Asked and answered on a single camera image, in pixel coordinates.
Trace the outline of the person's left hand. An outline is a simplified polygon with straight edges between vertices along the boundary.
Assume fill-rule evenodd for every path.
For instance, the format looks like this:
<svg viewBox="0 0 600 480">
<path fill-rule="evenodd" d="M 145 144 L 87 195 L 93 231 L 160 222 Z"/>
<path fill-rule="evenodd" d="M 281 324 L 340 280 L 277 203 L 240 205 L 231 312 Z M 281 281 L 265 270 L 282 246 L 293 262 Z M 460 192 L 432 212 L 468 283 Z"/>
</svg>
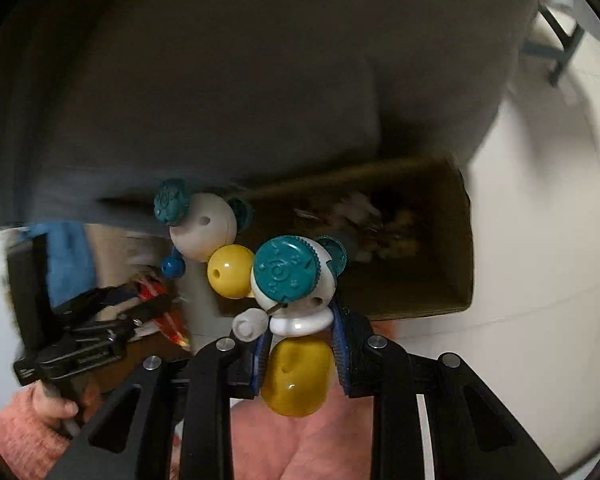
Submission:
<svg viewBox="0 0 600 480">
<path fill-rule="evenodd" d="M 65 421 L 74 419 L 82 413 L 84 420 L 89 420 L 102 405 L 99 384 L 91 376 L 84 387 L 79 402 L 54 396 L 42 382 L 36 382 L 32 396 L 33 411 L 36 417 L 53 430 L 61 430 Z"/>
</svg>

